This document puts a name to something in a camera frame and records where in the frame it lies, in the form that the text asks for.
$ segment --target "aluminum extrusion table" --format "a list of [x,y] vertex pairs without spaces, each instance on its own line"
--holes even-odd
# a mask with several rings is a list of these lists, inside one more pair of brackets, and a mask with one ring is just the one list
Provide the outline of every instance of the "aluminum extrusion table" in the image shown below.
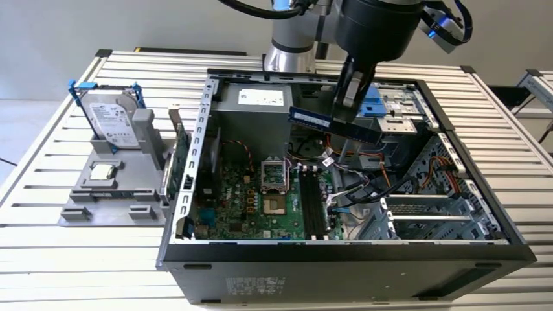
[[[339,62],[318,61],[317,71],[335,75],[339,67]],[[113,52],[93,59],[80,81],[121,86],[137,81],[154,127],[173,137],[168,105],[181,105],[190,131],[206,68],[259,70],[261,58]],[[377,76],[426,81],[538,262],[451,304],[415,305],[423,310],[553,310],[553,159],[477,74],[463,69],[389,63],[378,66]],[[162,228],[56,226],[92,150],[90,136],[66,97],[0,188],[0,309],[182,310],[189,305],[174,280],[154,268]],[[414,304],[233,307],[407,310]]]
[[517,86],[523,86],[553,111],[553,71],[527,69]]

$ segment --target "gray wall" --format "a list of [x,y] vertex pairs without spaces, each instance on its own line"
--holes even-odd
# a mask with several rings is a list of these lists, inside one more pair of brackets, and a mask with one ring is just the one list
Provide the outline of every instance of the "gray wall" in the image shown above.
[[[474,16],[473,41],[447,55],[418,32],[398,62],[471,65],[491,83],[514,83],[530,67],[553,69],[553,1],[463,3]],[[215,0],[0,0],[0,98],[61,99],[66,81],[80,76],[100,48],[182,47],[259,55],[269,40],[270,22]],[[330,57],[342,58],[337,48]]]

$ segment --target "blue latch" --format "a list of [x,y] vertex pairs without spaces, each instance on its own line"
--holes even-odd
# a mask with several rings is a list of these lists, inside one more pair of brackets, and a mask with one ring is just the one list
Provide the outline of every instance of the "blue latch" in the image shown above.
[[387,114],[378,89],[370,85],[361,103],[359,115],[363,117],[383,117]]
[[77,86],[77,89],[96,89],[97,87],[97,83],[96,82],[81,82]]
[[134,90],[136,101],[138,102],[138,107],[145,108],[146,104],[144,103],[144,95],[141,94],[141,87],[136,82],[132,84],[132,89]]
[[275,11],[285,11],[290,9],[290,1],[289,0],[274,0],[273,1],[273,10]]

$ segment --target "power supply label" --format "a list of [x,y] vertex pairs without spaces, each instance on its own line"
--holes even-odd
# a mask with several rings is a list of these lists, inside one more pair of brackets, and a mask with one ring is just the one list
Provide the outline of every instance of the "power supply label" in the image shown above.
[[283,106],[283,92],[274,89],[241,89],[238,105]]

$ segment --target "floor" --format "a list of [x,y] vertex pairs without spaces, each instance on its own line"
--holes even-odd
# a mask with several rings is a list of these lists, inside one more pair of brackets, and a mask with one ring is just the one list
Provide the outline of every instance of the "floor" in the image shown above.
[[[0,158],[17,163],[61,101],[0,100]],[[13,165],[0,161],[0,184]]]

